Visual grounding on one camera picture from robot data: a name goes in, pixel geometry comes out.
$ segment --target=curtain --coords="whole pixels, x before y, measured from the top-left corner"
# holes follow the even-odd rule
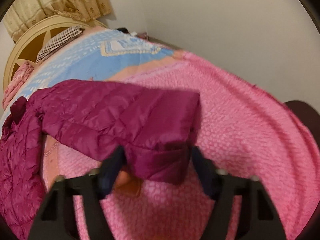
[[[55,14],[89,22],[109,13],[109,0],[15,0],[4,16],[4,25],[17,41],[31,26]]]

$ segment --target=pink blanket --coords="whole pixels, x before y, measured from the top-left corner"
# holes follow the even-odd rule
[[[111,79],[200,91],[202,128],[196,144],[206,158],[229,173],[246,178],[258,175],[288,240],[294,240],[320,200],[320,153],[308,129],[265,91],[194,54],[184,52],[166,67],[139,69]],[[62,144],[50,143],[43,163],[47,187],[59,173],[75,177],[99,165]],[[192,165],[179,187],[144,181],[138,198],[113,193],[101,201],[117,240],[198,240],[213,204],[203,194]],[[228,240],[236,233],[238,198],[233,209]],[[76,197],[75,210],[81,239],[87,240],[81,197]]]
[[[10,84],[4,92],[4,98],[2,100],[3,110],[7,108],[12,98],[16,95],[16,93],[22,87],[22,85],[27,81],[28,77],[31,75],[32,72],[33,66],[30,64],[30,62],[26,61],[14,73],[12,81],[10,82]]]

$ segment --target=bed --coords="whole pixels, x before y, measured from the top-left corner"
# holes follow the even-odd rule
[[[4,89],[23,60],[34,62],[44,41],[73,25],[85,28],[83,35],[36,64],[4,111],[1,125],[17,98],[29,98],[38,89],[68,79],[197,90],[202,104],[197,145],[205,157],[235,176],[259,176],[277,208],[287,239],[312,239],[308,233],[314,226],[310,229],[309,224],[301,233],[320,200],[319,131],[310,124],[314,122],[305,120],[311,115],[318,118],[311,107],[299,101],[286,106],[190,52],[106,29],[97,21],[88,25],[62,16],[39,22],[20,38],[7,63]],[[40,173],[47,189],[59,174],[72,178],[100,165],[50,136],[44,140]],[[101,202],[116,239],[199,239],[213,202],[202,193],[191,165],[179,187],[152,181],[131,183],[136,183],[135,194],[118,192]],[[235,236],[240,203],[235,198],[227,239]],[[75,198],[75,211],[81,239],[88,239],[80,197]]]

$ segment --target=wooden headboard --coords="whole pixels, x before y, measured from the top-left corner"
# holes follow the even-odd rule
[[[42,46],[49,39],[71,26],[81,26],[84,29],[95,26],[106,28],[103,23],[97,20],[84,23],[60,15],[48,17],[33,25],[20,37],[13,47],[4,70],[3,90],[7,88],[20,65],[26,60],[35,65],[36,57]]]

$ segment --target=magenta jacket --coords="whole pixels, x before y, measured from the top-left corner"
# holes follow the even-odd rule
[[[98,161],[122,145],[142,179],[179,184],[199,124],[199,94],[116,82],[68,80],[20,97],[3,125],[0,213],[27,239],[45,194],[43,134]]]

